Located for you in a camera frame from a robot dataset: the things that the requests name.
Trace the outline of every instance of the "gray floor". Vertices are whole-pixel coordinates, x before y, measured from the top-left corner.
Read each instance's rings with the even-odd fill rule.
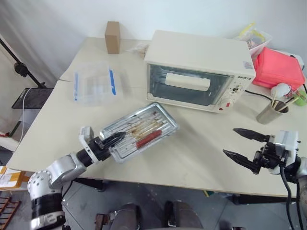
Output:
[[[29,229],[31,203],[27,192],[14,192],[13,200],[22,205],[8,226],[8,230]],[[234,205],[223,194],[206,197],[201,190],[109,182],[107,189],[100,193],[95,189],[73,183],[63,202],[67,223],[72,230],[94,230],[97,213],[108,213],[123,204],[133,202],[142,210],[142,229],[161,226],[164,203],[167,200],[181,200],[189,203],[198,213],[206,230],[230,230],[231,226],[247,230],[289,230],[285,204]],[[299,229],[295,204],[291,213],[296,229]]]

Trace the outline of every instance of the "metal cup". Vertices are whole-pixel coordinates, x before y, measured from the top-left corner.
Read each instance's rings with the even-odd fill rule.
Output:
[[[284,102],[278,101],[276,108],[273,109],[272,104],[269,103],[267,107],[265,107],[264,110],[262,110],[262,112],[257,115],[256,120],[264,125],[270,123],[274,119],[280,117],[281,115],[289,111],[289,108],[287,106],[282,111],[278,112],[278,110],[284,107],[285,105],[286,104]]]

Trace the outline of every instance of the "plastic bag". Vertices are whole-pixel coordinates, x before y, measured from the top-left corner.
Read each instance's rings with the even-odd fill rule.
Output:
[[[255,23],[245,27],[235,39],[246,41],[249,49],[253,49],[266,41],[264,35],[256,29]]]

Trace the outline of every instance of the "white wall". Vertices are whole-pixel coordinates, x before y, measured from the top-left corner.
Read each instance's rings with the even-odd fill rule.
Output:
[[[151,39],[156,29],[233,37],[250,22],[273,36],[270,47],[307,62],[306,0],[3,0],[0,33],[38,78],[53,84],[82,40],[120,21],[121,37]]]
[[[22,111],[12,109],[18,96],[24,88],[34,87],[29,79],[15,73],[13,63],[0,49],[0,132],[11,132],[18,122]]]

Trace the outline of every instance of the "oven door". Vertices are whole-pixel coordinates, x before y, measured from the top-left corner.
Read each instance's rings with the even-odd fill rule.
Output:
[[[234,76],[147,65],[149,93],[155,98],[207,106],[213,109]]]

